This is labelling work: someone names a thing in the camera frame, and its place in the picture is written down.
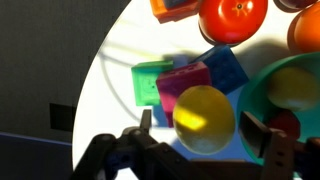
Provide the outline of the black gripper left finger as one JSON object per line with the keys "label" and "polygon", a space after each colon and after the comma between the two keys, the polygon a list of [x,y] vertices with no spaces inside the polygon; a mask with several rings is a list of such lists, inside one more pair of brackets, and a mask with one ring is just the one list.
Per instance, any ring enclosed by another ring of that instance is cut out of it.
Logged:
{"label": "black gripper left finger", "polygon": [[152,120],[152,111],[150,109],[145,109],[142,112],[140,128],[144,131],[148,131],[151,127],[151,120]]}

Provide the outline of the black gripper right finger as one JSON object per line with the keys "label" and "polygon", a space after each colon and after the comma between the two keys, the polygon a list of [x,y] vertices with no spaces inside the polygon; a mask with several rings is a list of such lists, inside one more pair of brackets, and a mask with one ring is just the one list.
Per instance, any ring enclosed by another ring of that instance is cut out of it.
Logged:
{"label": "black gripper right finger", "polygon": [[271,130],[248,111],[240,113],[239,134],[251,156],[262,158]]}

